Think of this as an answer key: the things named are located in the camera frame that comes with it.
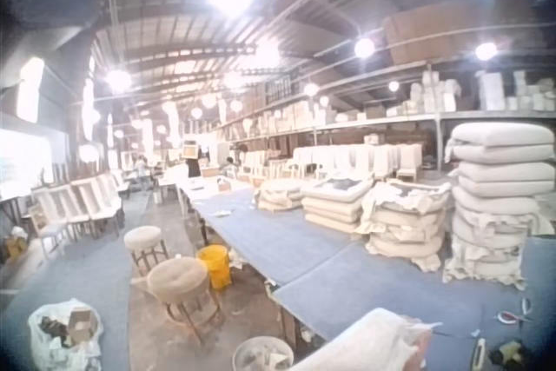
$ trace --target window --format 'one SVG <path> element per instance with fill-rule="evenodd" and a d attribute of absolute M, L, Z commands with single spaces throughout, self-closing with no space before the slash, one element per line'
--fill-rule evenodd
<path fill-rule="evenodd" d="M 20 72 L 21 82 L 17 92 L 17 117 L 32 123 L 38 118 L 39 87 L 43 79 L 44 61 L 35 56 Z"/>

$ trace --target round stool seat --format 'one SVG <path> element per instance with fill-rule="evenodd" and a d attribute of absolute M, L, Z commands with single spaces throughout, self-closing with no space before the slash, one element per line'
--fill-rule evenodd
<path fill-rule="evenodd" d="M 177 304 L 209 290 L 209 271 L 195 258 L 172 258 L 154 267 L 147 283 L 159 300 Z"/>
<path fill-rule="evenodd" d="M 156 226 L 141 226 L 131 229 L 123 237 L 123 243 L 127 249 L 143 251 L 151 249 L 162 240 L 162 231 Z"/>

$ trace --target warehouse ceiling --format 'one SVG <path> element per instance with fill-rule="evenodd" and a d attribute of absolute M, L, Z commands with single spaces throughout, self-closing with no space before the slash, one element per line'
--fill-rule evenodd
<path fill-rule="evenodd" d="M 380 51 L 387 45 L 385 17 L 444 1 L 450 0 L 254 0 L 230 18 L 208 0 L 104 0 L 94 54 L 102 71 L 130 73 L 132 87 L 121 99 L 136 115 L 150 111 L 164 118 L 160 103 L 167 100 L 189 111 L 210 91 L 234 96 L 223 82 L 230 71 L 242 76 L 246 88 L 282 76 L 332 85 L 327 94 L 333 106 L 357 109 L 383 98 L 387 83 L 387 77 L 369 82 L 360 75 L 391 67 L 392 60 L 381 53 L 357 59 L 354 42 L 369 36 Z M 531 1 L 540 8 L 552 4 Z M 280 60 L 272 67 L 255 54 L 262 41 L 279 46 Z M 409 69 L 401 81 L 421 71 Z M 204 117 L 216 119 L 216 113 L 205 111 Z"/>

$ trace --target bar stool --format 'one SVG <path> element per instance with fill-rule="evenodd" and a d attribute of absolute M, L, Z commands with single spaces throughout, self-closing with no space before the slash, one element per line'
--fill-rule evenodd
<path fill-rule="evenodd" d="M 204 263 L 191 257 L 163 261 L 150 271 L 147 284 L 169 319 L 190 328 L 202 345 L 198 328 L 222 311 Z"/>
<path fill-rule="evenodd" d="M 143 267 L 140 261 L 144 263 L 147 273 L 151 270 L 148 259 L 149 255 L 152 255 L 154 258 L 155 265 L 159 263 L 157 255 L 164 255 L 167 260 L 169 259 L 166 244 L 164 244 L 164 240 L 162 239 L 162 231 L 156 226 L 141 226 L 131 229 L 130 232 L 123 237 L 123 243 L 131 253 L 133 262 L 137 266 L 137 270 L 141 276 L 143 276 Z M 159 244 L 162 252 L 156 250 Z"/>

